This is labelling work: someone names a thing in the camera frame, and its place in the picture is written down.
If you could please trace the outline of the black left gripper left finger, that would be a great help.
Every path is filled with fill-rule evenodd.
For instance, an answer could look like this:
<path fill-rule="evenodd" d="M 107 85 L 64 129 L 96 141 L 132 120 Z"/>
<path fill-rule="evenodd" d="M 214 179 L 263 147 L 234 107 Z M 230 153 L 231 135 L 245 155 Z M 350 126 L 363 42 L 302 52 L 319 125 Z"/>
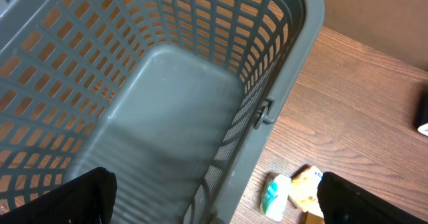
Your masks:
<path fill-rule="evenodd" d="M 116 192 L 116 175 L 98 167 L 3 214 L 1 222 L 107 224 L 112 219 Z"/>

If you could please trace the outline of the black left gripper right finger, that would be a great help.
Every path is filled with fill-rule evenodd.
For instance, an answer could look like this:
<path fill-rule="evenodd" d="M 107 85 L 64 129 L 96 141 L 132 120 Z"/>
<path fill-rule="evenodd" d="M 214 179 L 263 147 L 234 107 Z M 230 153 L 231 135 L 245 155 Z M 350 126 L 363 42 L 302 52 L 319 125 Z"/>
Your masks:
<path fill-rule="evenodd" d="M 325 224 L 427 224 L 332 172 L 323 174 L 317 197 Z"/>

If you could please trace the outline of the clear brown snack bag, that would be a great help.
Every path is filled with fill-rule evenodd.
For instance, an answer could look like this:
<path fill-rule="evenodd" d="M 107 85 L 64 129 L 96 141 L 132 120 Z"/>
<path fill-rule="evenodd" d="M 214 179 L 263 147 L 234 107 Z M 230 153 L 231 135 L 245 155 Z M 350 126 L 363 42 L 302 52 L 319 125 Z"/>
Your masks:
<path fill-rule="evenodd" d="M 305 224 L 325 224 L 324 216 L 321 213 L 306 212 Z"/>

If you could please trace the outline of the orange small carton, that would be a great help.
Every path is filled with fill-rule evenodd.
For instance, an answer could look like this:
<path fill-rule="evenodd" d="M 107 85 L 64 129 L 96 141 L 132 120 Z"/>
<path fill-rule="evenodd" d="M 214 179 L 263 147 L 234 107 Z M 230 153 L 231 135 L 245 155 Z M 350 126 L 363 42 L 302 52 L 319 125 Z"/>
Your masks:
<path fill-rule="evenodd" d="M 309 212 L 321 218 L 324 214 L 318 201 L 318 185 L 323 172 L 316 166 L 308 166 L 300 171 L 291 181 L 290 199 L 304 213 Z"/>

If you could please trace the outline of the teal white small carton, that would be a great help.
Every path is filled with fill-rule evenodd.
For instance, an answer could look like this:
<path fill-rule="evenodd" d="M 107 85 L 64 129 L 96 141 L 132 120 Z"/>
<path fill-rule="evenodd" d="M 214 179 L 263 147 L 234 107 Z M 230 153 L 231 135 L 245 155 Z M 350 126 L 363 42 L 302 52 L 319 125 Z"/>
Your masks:
<path fill-rule="evenodd" d="M 269 219 L 281 221 L 291 191 L 291 178 L 281 174 L 268 175 L 261 193 L 260 211 Z"/>

